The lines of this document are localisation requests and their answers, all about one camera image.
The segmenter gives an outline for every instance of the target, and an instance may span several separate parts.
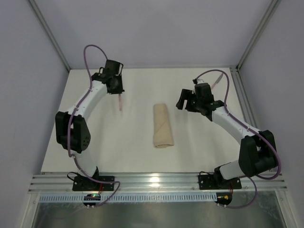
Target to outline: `rolled towel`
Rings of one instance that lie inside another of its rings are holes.
[[[154,136],[153,145],[156,148],[173,146],[168,109],[166,104],[156,104],[153,107],[154,114]]]

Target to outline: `white table surface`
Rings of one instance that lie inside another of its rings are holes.
[[[210,68],[124,69],[123,111],[118,95],[106,95],[88,120],[91,155],[105,172],[199,172],[238,159],[239,144],[224,129],[199,113],[178,110],[175,105],[183,88],[193,89],[194,79]],[[242,116],[238,97],[230,78],[228,107]],[[219,72],[203,76],[210,85]],[[86,70],[71,70],[60,104],[66,111],[88,88]],[[224,100],[227,81],[223,77],[212,90],[215,100]],[[153,105],[166,103],[175,145],[153,147]],[[56,142],[55,127],[49,141],[42,172],[76,171],[67,151]]]

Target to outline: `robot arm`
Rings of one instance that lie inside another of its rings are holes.
[[[224,128],[240,144],[240,154],[237,161],[230,162],[215,168],[214,178],[221,185],[233,178],[252,177],[277,166],[276,157],[271,149],[259,138],[248,131],[248,128],[260,133],[268,142],[276,148],[274,136],[270,131],[261,132],[242,120],[247,128],[241,126],[226,112],[222,101],[214,101],[211,88],[208,83],[195,85],[194,91],[183,89],[180,99],[176,104],[178,109],[189,112],[198,112]]]
[[[92,88],[88,96],[82,101],[74,113],[71,127],[70,146],[79,166],[86,171],[90,177],[97,176],[99,171],[93,162],[88,146],[91,141],[91,134],[87,127],[87,120],[99,101],[107,94],[121,94],[124,92],[122,82],[123,64],[107,60],[102,73],[95,73],[92,76]],[[58,112],[55,117],[56,140],[67,150],[67,128],[68,121],[81,98],[67,112]]]

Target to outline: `white cable tray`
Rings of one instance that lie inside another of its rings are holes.
[[[68,194],[41,194],[39,203],[83,203],[93,202],[84,200],[83,193]],[[101,200],[104,201],[110,196],[110,193],[101,194]],[[206,202],[216,201],[215,192],[191,192],[191,193],[118,193],[114,195],[109,203],[146,203],[146,202]]]

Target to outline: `white wall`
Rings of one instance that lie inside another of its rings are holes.
[[[0,226],[20,225],[67,71],[25,0],[0,1]]]
[[[304,211],[303,10],[303,0],[283,0],[241,69],[259,125],[275,135],[282,173],[301,214]]]
[[[37,0],[72,69],[94,43],[126,67],[236,65],[270,0]],[[90,51],[90,66],[105,63]]]

